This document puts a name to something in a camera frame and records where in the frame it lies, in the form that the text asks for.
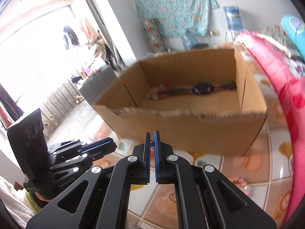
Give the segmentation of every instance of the white wall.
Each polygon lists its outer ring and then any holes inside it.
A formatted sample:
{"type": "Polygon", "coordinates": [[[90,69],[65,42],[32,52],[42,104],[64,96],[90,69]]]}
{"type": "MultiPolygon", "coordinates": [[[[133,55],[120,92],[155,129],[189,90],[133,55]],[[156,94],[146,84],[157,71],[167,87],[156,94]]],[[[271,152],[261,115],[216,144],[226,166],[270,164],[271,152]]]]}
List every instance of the white wall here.
{"type": "Polygon", "coordinates": [[[9,158],[2,151],[0,151],[0,176],[13,185],[15,182],[23,185],[23,172],[16,164],[9,160],[9,158]]]}
{"type": "MultiPolygon", "coordinates": [[[[261,31],[267,26],[279,25],[282,17],[288,13],[300,18],[300,15],[290,0],[216,0],[219,9],[213,10],[209,30],[219,30],[220,36],[213,37],[213,44],[225,42],[227,23],[223,11],[224,6],[237,5],[241,10],[241,17],[245,29],[261,31]]],[[[180,38],[164,39],[168,47],[183,49],[180,38]]],[[[211,37],[201,38],[199,41],[211,43],[211,37]]]]}

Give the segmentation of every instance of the floral cloth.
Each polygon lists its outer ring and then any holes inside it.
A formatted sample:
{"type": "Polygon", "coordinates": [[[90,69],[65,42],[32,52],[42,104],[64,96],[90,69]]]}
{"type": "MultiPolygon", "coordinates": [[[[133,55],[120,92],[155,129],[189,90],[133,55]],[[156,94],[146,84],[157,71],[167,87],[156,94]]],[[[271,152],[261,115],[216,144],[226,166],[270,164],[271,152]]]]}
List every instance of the floral cloth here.
{"type": "Polygon", "coordinates": [[[298,47],[287,36],[273,29],[267,29],[260,32],[257,37],[267,40],[279,51],[284,53],[288,58],[298,61],[304,61],[298,47]]]}
{"type": "Polygon", "coordinates": [[[161,36],[179,37],[186,29],[204,36],[207,33],[216,0],[135,0],[138,18],[144,31],[144,21],[156,18],[161,36]]]}
{"type": "Polygon", "coordinates": [[[147,21],[144,21],[145,31],[150,39],[151,44],[153,45],[156,52],[164,52],[165,46],[163,44],[162,38],[158,31],[156,20],[151,18],[147,21]]]}

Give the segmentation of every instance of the white towel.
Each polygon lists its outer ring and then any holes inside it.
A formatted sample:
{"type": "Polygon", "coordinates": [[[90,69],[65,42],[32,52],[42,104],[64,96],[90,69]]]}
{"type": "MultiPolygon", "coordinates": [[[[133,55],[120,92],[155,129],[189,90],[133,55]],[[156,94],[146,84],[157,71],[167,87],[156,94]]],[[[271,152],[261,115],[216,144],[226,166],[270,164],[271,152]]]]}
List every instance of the white towel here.
{"type": "Polygon", "coordinates": [[[0,197],[17,223],[25,228],[29,219],[35,215],[25,198],[25,189],[17,191],[11,183],[0,177],[0,197]]]}

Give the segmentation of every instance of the pink blanket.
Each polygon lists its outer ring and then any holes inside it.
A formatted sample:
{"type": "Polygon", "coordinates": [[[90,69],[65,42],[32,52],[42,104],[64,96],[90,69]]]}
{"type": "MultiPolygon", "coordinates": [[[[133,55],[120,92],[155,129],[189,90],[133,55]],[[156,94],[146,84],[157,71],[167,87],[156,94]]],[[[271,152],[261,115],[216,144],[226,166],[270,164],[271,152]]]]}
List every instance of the pink blanket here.
{"type": "Polygon", "coordinates": [[[305,78],[295,78],[286,56],[254,33],[242,33],[242,42],[263,68],[281,102],[293,145],[293,186],[285,221],[293,214],[305,194],[305,78]]]}

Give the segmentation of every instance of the tiled floor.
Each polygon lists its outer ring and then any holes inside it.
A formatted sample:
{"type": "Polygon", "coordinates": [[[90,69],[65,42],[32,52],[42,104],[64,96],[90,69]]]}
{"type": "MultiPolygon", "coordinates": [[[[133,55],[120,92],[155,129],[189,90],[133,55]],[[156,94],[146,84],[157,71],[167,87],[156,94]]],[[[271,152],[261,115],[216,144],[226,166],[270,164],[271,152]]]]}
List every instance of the tiled floor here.
{"type": "MultiPolygon", "coordinates": [[[[252,61],[254,72],[265,96],[269,115],[262,131],[243,157],[224,157],[196,152],[175,150],[191,164],[214,165],[226,177],[242,177],[250,188],[249,197],[281,225],[289,203],[292,188],[292,145],[285,116],[275,97],[269,80],[252,61]]],[[[48,144],[80,138],[91,142],[105,137],[116,141],[118,148],[112,154],[94,162],[109,167],[132,153],[134,146],[142,142],[122,139],[83,101],[65,118],[48,144]]],[[[149,185],[133,185],[129,200],[128,220],[144,229],[177,229],[176,197],[173,185],[155,182],[154,154],[151,156],[151,182],[149,185]]]]}

